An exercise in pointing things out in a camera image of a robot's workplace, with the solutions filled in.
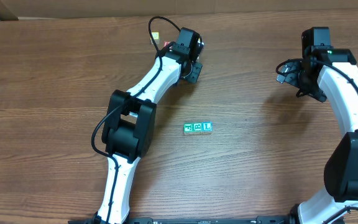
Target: wall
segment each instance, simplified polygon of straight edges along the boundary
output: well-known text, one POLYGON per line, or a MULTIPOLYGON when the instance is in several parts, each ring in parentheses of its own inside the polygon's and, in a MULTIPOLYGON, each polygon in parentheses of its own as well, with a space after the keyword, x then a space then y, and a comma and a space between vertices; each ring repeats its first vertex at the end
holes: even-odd
POLYGON ((0 16, 8 19, 350 8, 358 9, 358 0, 0 0, 0 16))

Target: green block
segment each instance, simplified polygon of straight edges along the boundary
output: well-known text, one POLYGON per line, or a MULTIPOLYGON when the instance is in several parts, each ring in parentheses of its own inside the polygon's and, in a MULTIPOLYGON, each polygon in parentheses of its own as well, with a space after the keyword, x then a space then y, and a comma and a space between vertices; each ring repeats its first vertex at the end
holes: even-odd
POLYGON ((194 132, 194 126, 191 123, 185 124, 183 130, 185 134, 192 134, 194 132))

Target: wood grain surface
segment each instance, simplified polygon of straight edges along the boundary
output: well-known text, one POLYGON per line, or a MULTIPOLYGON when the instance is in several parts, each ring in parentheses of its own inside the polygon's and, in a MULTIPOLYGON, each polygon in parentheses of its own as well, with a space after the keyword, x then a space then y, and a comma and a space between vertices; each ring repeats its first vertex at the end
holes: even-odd
MULTIPOLYGON (((203 36, 204 67, 196 85, 181 82, 158 104, 131 216, 279 215, 309 199, 339 128, 329 103, 296 98, 274 70, 301 57, 301 33, 312 26, 329 26, 333 45, 358 61, 358 10, 169 18, 203 36), (183 135, 189 121, 212 121, 213 134, 183 135)), ((0 22, 0 223, 66 223, 97 211, 107 161, 91 133, 111 93, 153 65, 149 19, 0 22)), ((178 35, 164 21, 152 30, 161 43, 178 35)), ((346 220, 358 223, 358 212, 346 220)))

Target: wire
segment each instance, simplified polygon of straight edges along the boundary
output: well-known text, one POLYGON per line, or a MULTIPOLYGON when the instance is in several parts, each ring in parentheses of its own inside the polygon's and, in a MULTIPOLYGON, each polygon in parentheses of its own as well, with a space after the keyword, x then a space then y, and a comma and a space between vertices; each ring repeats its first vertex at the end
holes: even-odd
POLYGON ((180 77, 180 79, 182 79, 182 80, 184 80, 187 76, 191 75, 191 73, 193 72, 193 62, 192 62, 191 60, 189 60, 189 62, 190 62, 190 65, 191 65, 191 70, 190 70, 190 72, 189 72, 187 75, 185 75, 184 77, 180 77))
POLYGON ((167 44, 166 46, 164 46, 164 47, 160 50, 160 52, 163 53, 163 54, 169 52, 169 51, 170 51, 170 47, 172 47, 175 43, 176 43, 175 41, 169 42, 169 44, 167 44))
MULTIPOLYGON (((158 77, 158 75, 159 75, 160 72, 162 71, 162 57, 161 57, 161 54, 160 54, 160 50, 158 49, 158 46, 157 46, 157 44, 155 43, 155 40, 154 40, 153 35, 152 35, 152 30, 151 30, 151 24, 152 24, 152 21, 153 21, 154 19, 163 19, 163 20, 165 20, 165 21, 168 21, 169 23, 171 23, 171 24, 172 24, 177 30, 179 30, 179 32, 180 32, 180 28, 179 28, 175 23, 173 23, 171 20, 169 20, 169 19, 167 19, 167 18, 165 18, 165 17, 155 16, 155 17, 153 17, 153 18, 151 18, 151 19, 149 20, 149 35, 150 35, 150 38, 152 39, 153 45, 154 45, 155 50, 157 51, 157 55, 158 55, 158 57, 159 57, 159 59, 160 59, 160 66, 159 66, 159 68, 158 68, 158 70, 157 70, 157 73, 152 77, 152 79, 150 79, 150 81, 147 82, 146 85, 139 90, 139 92, 137 92, 135 95, 131 96, 131 98, 130 98, 129 100, 131 100, 131 99, 133 99, 133 98, 137 98, 140 94, 142 94, 142 93, 147 89, 147 87, 149 87, 149 86, 152 84, 152 82, 158 77)), ((121 109, 121 108, 124 108, 124 109, 125 109, 125 107, 127 106, 129 100, 124 101, 123 104, 121 104, 120 106, 114 108, 110 113, 108 113, 108 114, 98 123, 98 125, 96 125, 95 129, 93 130, 92 136, 91 136, 91 145, 92 145, 93 150, 94 150, 95 152, 97 152, 98 154, 102 155, 102 156, 106 156, 107 158, 111 158, 111 159, 113 160, 113 162, 115 163, 115 168, 114 168, 114 169, 116 170, 116 174, 115 174, 115 176, 114 176, 114 182, 113 182, 113 184, 112 184, 112 189, 111 189, 111 193, 110 193, 109 211, 108 211, 108 215, 107 215, 107 219, 106 219, 106 223, 107 223, 107 224, 109 223, 109 218, 110 218, 110 213, 111 213, 111 205, 112 205, 112 195, 113 195, 113 193, 114 193, 114 189, 116 188, 116 182, 117 182, 117 176, 118 176, 118 168, 119 168, 119 166, 118 166, 118 162, 117 162, 117 159, 116 159, 116 158, 114 158, 112 155, 109 155, 109 154, 107 154, 107 153, 105 153, 105 152, 100 151, 100 150, 96 147, 96 145, 95 145, 95 143, 94 143, 94 139, 95 139, 95 137, 96 137, 96 134, 98 133, 99 128, 102 126, 102 124, 103 124, 104 122, 106 122, 106 120, 107 120, 113 113, 115 113, 117 110, 119 110, 119 109, 121 109)))
POLYGON ((277 67, 276 67, 276 72, 280 75, 288 75, 290 73, 293 73, 293 71, 300 71, 300 70, 292 70, 292 71, 289 71, 289 72, 279 72, 278 69, 287 64, 287 63, 290 63, 290 62, 314 62, 314 63, 318 63, 320 65, 325 65, 333 70, 335 70, 336 72, 338 72, 340 75, 342 75, 354 88, 354 90, 356 91, 357 95, 358 95, 358 86, 354 83, 354 80, 352 78, 350 78, 349 76, 347 76, 344 72, 342 72, 340 69, 336 68, 335 66, 333 65, 330 65, 326 62, 322 62, 322 61, 319 61, 319 60, 313 60, 313 59, 303 59, 303 58, 296 58, 296 59, 290 59, 290 60, 287 60, 285 62, 282 62, 280 63, 277 67))
POLYGON ((351 210, 357 210, 358 211, 358 207, 346 206, 346 207, 342 208, 340 211, 338 211, 337 213, 335 213, 333 216, 328 218, 326 221, 324 221, 323 224, 328 224, 328 223, 332 222, 333 220, 335 220, 336 218, 342 216, 342 214, 344 212, 350 213, 351 210))

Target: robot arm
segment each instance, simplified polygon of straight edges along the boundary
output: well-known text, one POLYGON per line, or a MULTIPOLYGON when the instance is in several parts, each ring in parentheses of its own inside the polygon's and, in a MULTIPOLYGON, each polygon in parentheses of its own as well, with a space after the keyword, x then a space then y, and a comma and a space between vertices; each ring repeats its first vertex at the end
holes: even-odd
POLYGON ((116 90, 111 95, 102 132, 102 142, 109 155, 106 190, 98 212, 82 223, 125 222, 136 166, 152 142, 158 101, 179 79, 196 83, 200 75, 202 64, 196 60, 204 43, 199 38, 195 31, 182 28, 178 40, 160 51, 161 58, 156 57, 152 69, 137 85, 127 92, 116 90), (136 117, 136 124, 121 119, 121 115, 136 117))
POLYGON ((297 97, 308 95, 320 102, 328 99, 342 141, 324 168, 324 187, 296 205, 291 214, 301 224, 332 223, 346 213, 342 212, 344 208, 358 207, 357 62, 350 50, 331 46, 327 27, 313 27, 302 33, 302 50, 302 59, 281 64, 285 66, 277 72, 277 81, 299 88, 297 97))

